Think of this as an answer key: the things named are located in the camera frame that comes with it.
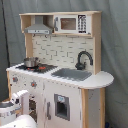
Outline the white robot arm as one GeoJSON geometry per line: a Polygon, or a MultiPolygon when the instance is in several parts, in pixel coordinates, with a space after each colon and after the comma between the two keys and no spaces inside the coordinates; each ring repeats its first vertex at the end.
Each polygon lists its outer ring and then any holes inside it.
{"type": "Polygon", "coordinates": [[[29,115],[29,92],[12,94],[10,101],[0,102],[0,128],[37,128],[29,115]]]}

